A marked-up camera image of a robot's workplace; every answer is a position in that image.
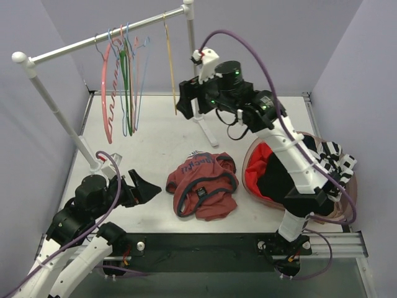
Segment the maroon tank top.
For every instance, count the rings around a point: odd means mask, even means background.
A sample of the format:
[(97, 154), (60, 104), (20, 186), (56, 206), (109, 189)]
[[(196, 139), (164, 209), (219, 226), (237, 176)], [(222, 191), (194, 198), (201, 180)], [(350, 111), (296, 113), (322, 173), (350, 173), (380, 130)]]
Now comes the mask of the maroon tank top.
[(237, 208), (232, 194), (239, 186), (234, 159), (227, 153), (194, 151), (169, 174), (166, 192), (180, 218), (218, 220)]

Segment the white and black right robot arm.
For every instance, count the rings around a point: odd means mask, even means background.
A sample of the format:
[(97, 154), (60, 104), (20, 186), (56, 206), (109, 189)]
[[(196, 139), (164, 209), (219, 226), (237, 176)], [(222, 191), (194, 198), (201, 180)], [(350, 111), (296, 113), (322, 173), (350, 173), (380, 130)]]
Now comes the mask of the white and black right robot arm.
[(232, 113), (237, 122), (246, 125), (270, 147), (293, 180), (292, 189), (282, 200), (285, 212), (275, 238), (276, 248), (289, 253), (296, 248), (308, 216), (326, 202), (333, 190), (329, 178), (339, 181), (341, 176), (326, 170), (311, 155), (303, 142), (304, 136), (293, 131), (285, 109), (277, 115), (270, 91), (256, 90), (243, 79), (240, 62), (201, 62), (199, 65), (198, 76), (179, 85), (177, 110), (186, 119), (192, 118), (190, 102), (196, 99), (203, 114), (213, 109)]

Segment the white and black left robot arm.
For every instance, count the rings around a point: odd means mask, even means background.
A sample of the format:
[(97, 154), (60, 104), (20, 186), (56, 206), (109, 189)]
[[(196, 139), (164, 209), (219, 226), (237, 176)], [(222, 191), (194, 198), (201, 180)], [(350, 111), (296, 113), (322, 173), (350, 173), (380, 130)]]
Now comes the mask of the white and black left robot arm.
[(161, 188), (129, 172), (134, 185), (115, 175), (85, 177), (75, 195), (57, 212), (45, 234), (32, 269), (9, 297), (69, 297), (107, 256), (128, 247), (127, 233), (106, 218), (116, 207), (142, 205)]

